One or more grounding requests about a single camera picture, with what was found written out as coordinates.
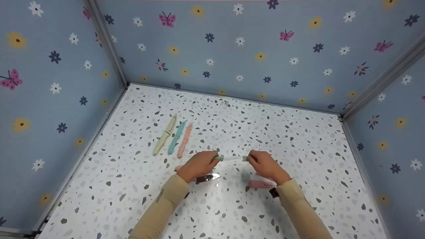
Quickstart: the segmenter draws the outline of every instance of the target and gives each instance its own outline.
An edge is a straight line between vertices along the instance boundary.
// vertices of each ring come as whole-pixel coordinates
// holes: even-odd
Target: blue wallpaper
[[[393,238],[425,235],[425,57],[348,122]]]
[[[2,1],[0,226],[32,229],[121,86],[82,1]]]
[[[425,32],[423,0],[99,3],[133,82],[331,112]]]

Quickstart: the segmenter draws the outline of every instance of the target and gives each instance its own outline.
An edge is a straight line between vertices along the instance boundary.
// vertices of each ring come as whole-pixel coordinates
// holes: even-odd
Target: navy flower
[[[215,39],[214,34],[209,33],[209,34],[206,34],[206,35],[207,36],[205,37],[205,39],[207,40],[207,42],[213,42],[213,39]]]
[[[105,20],[108,22],[109,25],[110,24],[114,25],[114,23],[113,23],[114,22],[114,19],[112,19],[112,16],[106,14],[105,15]]]
[[[67,129],[68,127],[66,127],[66,124],[64,124],[64,123],[60,123],[60,125],[58,125],[59,127],[56,129],[56,130],[59,130],[59,133],[60,132],[64,132],[65,133],[65,129]]]
[[[87,103],[87,98],[86,97],[81,97],[80,101],[81,105],[85,105]]]
[[[272,78],[271,77],[265,77],[263,79],[263,81],[264,81],[264,83],[270,83],[270,81],[272,81]]]
[[[291,87],[297,87],[297,85],[298,85],[298,81],[292,81],[292,82],[290,83],[290,85],[291,85]]]
[[[50,52],[50,53],[51,53],[51,55],[49,57],[52,60],[52,62],[56,62],[56,64],[59,64],[59,61],[62,60],[59,57],[59,53],[56,53],[56,51],[53,51],[53,52]]]
[[[320,50],[323,50],[323,44],[322,43],[316,44],[316,46],[313,47],[313,49],[314,49],[314,52],[320,52]]]
[[[401,171],[400,166],[398,166],[397,164],[391,164],[391,165],[392,167],[390,169],[393,171],[393,174]]]
[[[406,22],[406,24],[404,24],[404,26],[407,26],[407,25],[412,26],[413,23],[417,23],[418,22],[418,18],[419,17],[420,16],[418,16],[418,14],[416,14],[414,16],[413,15],[410,15],[410,17],[408,19],[404,20]]]
[[[276,10],[276,5],[279,5],[278,0],[270,0],[267,4],[269,5],[269,9],[273,8],[274,10]]]
[[[209,78],[210,77],[210,73],[207,72],[207,71],[204,71],[202,74],[204,75],[205,78]]]

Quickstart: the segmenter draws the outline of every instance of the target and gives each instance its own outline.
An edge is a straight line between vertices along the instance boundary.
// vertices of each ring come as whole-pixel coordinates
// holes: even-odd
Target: terrazzo surface
[[[152,156],[174,114],[176,127],[193,122],[183,158],[179,145],[167,154],[174,134]],[[225,156],[268,151],[333,238],[385,238],[336,115],[131,85],[40,239],[127,238],[174,168],[213,149]],[[278,199],[247,186],[249,163],[221,162],[215,172],[222,177],[190,185],[162,238],[299,238]]]

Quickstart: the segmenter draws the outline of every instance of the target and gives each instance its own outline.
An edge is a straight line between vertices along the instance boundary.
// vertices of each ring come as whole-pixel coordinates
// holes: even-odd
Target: pink butterfly
[[[164,15],[162,15],[162,14],[159,15],[159,19],[161,20],[162,25],[163,26],[174,27],[173,22],[176,20],[176,16],[175,15],[171,15],[171,12],[170,12],[170,14],[166,17],[165,16],[165,13],[164,12],[162,12],[162,13]]]
[[[286,32],[286,29],[285,29],[285,32],[283,32],[283,31],[281,31],[280,32],[280,40],[281,41],[286,41],[286,42],[288,42],[289,41],[289,39],[292,37],[292,36],[294,36],[294,34],[295,34],[295,32],[293,32],[293,31],[289,31],[289,32]]]
[[[373,49],[374,51],[379,51],[379,52],[384,52],[386,49],[392,47],[394,45],[393,42],[388,42],[388,43],[382,43],[382,42],[378,42],[376,43],[376,47],[375,49]]]
[[[12,69],[12,75],[10,74],[9,70],[7,72],[9,77],[0,76],[1,78],[5,79],[0,81],[0,85],[3,87],[9,87],[9,89],[14,90],[17,85],[22,84],[22,80],[19,79],[19,74],[16,69]]]

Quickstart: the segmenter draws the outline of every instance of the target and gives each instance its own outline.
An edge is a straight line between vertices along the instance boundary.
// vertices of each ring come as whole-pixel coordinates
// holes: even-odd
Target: beige sleeve
[[[295,179],[276,187],[280,204],[294,224],[301,239],[332,239],[322,220],[306,201]]]
[[[134,227],[128,239],[157,239],[171,214],[189,191],[189,184],[174,174]]]

